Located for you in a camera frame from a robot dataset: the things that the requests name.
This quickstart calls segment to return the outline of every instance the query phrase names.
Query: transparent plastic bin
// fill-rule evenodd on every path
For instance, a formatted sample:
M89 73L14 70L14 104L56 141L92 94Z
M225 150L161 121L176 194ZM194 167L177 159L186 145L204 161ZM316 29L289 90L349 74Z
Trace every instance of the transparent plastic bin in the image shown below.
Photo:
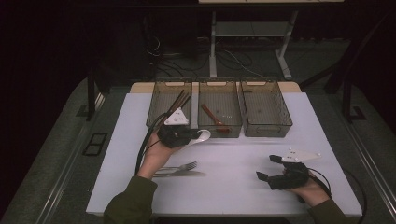
M274 78L241 77L239 96L245 136L286 136L293 123Z
M211 138L238 138L242 128L236 79L200 78L198 100L198 127L209 130ZM204 106L223 125L217 125Z
M156 118L167 112L180 93L192 94L191 78L157 78L151 97L146 125L150 127ZM191 99L181 107L191 125Z

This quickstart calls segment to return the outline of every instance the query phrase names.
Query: olive green sleeve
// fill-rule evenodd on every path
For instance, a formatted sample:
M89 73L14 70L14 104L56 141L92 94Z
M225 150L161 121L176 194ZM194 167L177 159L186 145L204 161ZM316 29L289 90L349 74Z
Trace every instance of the olive green sleeve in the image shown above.
M332 199L308 209L308 212L315 220L316 224L355 223L355 219L346 217L343 211L341 211L341 209Z
M114 197L104 212L104 222L148 224L152 198L157 184L140 176L133 176L123 193Z

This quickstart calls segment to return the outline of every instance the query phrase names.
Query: silver fork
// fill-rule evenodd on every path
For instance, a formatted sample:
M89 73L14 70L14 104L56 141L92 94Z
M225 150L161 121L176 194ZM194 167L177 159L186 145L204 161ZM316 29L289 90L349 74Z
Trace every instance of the silver fork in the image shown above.
M196 161L190 162L190 163L178 166L178 167L163 167L160 169L160 171L163 171L163 170L174 170L174 171L192 170L195 167L197 167Z

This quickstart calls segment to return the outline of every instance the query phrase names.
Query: table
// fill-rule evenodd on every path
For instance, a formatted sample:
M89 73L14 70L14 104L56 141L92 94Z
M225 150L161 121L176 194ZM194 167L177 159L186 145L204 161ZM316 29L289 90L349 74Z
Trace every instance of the table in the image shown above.
M87 213L101 216L134 173L138 149L147 132L152 83L136 83L125 97L111 137ZM197 105L196 85L192 106ZM319 152L321 159L306 161L330 181L334 200L347 216L361 216L361 207L335 158L305 93L295 83L280 82L293 126L285 138L209 139L180 150L167 166L197 161L194 170L205 176L154 178L153 215L160 217L291 217L305 216L306 207L284 190L270 190L256 171L279 175L283 166L270 162L271 154L283 156L290 148Z

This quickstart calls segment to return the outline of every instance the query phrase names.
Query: cable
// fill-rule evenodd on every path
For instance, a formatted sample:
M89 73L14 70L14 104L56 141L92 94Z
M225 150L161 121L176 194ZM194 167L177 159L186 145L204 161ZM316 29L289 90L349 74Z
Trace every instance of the cable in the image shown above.
M160 52L158 52L158 49L160 48L160 45L161 45L161 41L157 38L157 36L155 36L155 35L153 35L152 37L154 37L156 40L157 40L157 47L155 47L155 49L153 49L152 51L153 52L151 52L151 50L148 50L148 49L146 49L146 52L148 53L148 54L151 54L152 56L155 56L155 57L160 57L161 56L161 54L160 54Z
M164 73L166 73L166 75L168 75L169 77L173 77L173 76L172 76L170 73L168 73L166 70L161 69L161 68L159 68L159 67L157 67L157 69L160 70L160 71L162 71L162 72L164 72Z
M253 71L247 69L244 65L242 65L242 64L239 62L239 60L238 60L230 51L228 51L228 50L226 50L226 49L225 49L224 51L226 51L226 52L229 53L231 56L233 56L233 57L235 58L235 60L236 60L245 70L247 70L249 73L255 74L255 75L259 76L259 77L264 77L264 76L262 76L262 75L260 75L260 74L258 74L258 73L255 73L255 72L253 72Z
M267 43L267 44L261 44L259 42L258 38L255 38L255 39L251 40L251 39L246 38L246 37L244 37L241 40L236 38L235 41L232 42L232 43L226 42L227 43L226 46L224 46L224 42L225 41L221 41L221 42L218 41L216 43L216 45L220 45L219 48L227 49L227 50L230 50L230 48L232 48L233 51L240 51L240 50L242 50L242 48L244 48L246 46L248 46L248 47L253 47L254 46L252 49L258 50L260 52L267 51L267 50L273 50L273 49L266 49L266 48L270 47L270 46L275 46L276 43L277 43L276 41L271 41L270 43Z
M194 71L192 71L194 74L195 74L195 79L194 79L194 81L197 81L198 80L198 74L196 74L196 72L194 72Z
M235 62L233 62L233 63L238 64L238 66L237 67L231 67L230 65L225 63L223 61L223 59L225 59L225 58L221 54L218 54L218 53L216 54L216 60L218 60L224 67L226 67L228 69L231 69L231 70L235 70L235 71L239 71L239 70L244 69L243 67L240 66L240 64L235 63Z
M159 142L161 142L161 139L157 140L155 143L151 144L149 147L146 147L146 150L143 152L143 155L145 155L146 152L147 152L151 147L153 147L155 144L157 144L157 143L159 143Z
M149 138L151 137L151 134L154 132L154 127L157 125L157 122L162 119L163 117L167 116L168 113L163 113L160 116L158 116L158 118L156 118L154 120L154 122L152 122L151 126L148 128L148 132L146 133L145 139L143 140L142 146L139 149L139 152L137 154L137 159L136 159L136 167L134 168L134 174L137 175L137 172L139 172L140 169L140 165L142 163L143 160L143 155L145 154L145 148L146 145L149 141Z
M253 60L251 59L251 57L250 56L248 56L246 53L242 53L242 52L239 52L240 54L242 54L242 55L244 55L246 58L247 58L247 60L248 60L248 63L242 63L242 61L240 60L240 59L238 59L238 61L239 61L239 63L238 62L235 62L235 57L233 57L231 60L230 59L227 59L227 58L225 58L225 57L223 57L221 54L217 54L219 57L222 57L222 58L224 58L224 60L226 60L227 62L230 62L230 63L234 63L234 64L238 64L238 65L240 65L240 64L242 64L242 65L244 65L244 66L251 66L251 65L253 65Z
M165 67L172 68L172 69L174 69L175 71L177 71L177 72L178 72L178 74L179 74L181 77L184 77L184 75L183 75L183 74L181 74L181 72L180 72L180 71L178 71L178 70L177 70L177 68L175 68L175 67L172 67L171 65L168 65L168 64L165 64L165 63L159 63L158 65L163 65L163 66L165 66Z
M366 217L367 214L367 194L366 191L364 190L363 186L361 185L361 183L359 182L358 178L356 176L354 176L351 172L349 172L347 169L345 169L344 167L341 167L341 169L343 169L343 171L347 174L349 174L356 182L356 184L358 184L359 188L361 189L361 195L363 197L363 208L361 211L361 218L359 218L358 224L361 224L364 220L364 218Z
M312 168L308 168L308 170L314 171L315 173L321 175L321 176L324 178L324 180L326 180L327 186L328 186L328 188L329 188L329 192L332 192L332 187L330 186L329 180L326 178L326 176L324 176L321 172L319 172L319 171L317 171L317 170L314 170L314 169L312 169Z
M202 54L202 53L207 54L208 50L209 50L208 47L200 47L197 49L197 54ZM163 53L162 56L167 59L184 59L184 58L191 57L191 56L188 56L185 53L181 53L181 52Z
M189 72L191 72L191 71L197 71L197 70L202 69L202 68L205 66L205 64L206 64L206 62L207 62L207 60L208 60L208 58L209 58L209 57L205 57L204 63L203 63L202 65L196 67L196 68L183 68L183 67L181 67L180 65L178 65L178 64L176 64L176 63L170 62L169 60L164 60L164 62L165 62L165 63L171 63L171 64L173 64L174 66L176 66L177 68L179 68L179 69L181 69L181 70L183 70L183 71L189 71Z
M312 47L311 49L306 50L302 55L300 55L296 60L294 60L292 63L289 63L289 65L284 68L282 71L285 71L287 69L290 69L295 63L297 63L298 61L300 61L305 54L309 53L311 50L313 50L315 47L317 46L317 43L314 44L314 47Z
M254 32L254 27L252 22L250 22L250 28L251 28L251 32L253 32L253 36L256 36L256 32Z

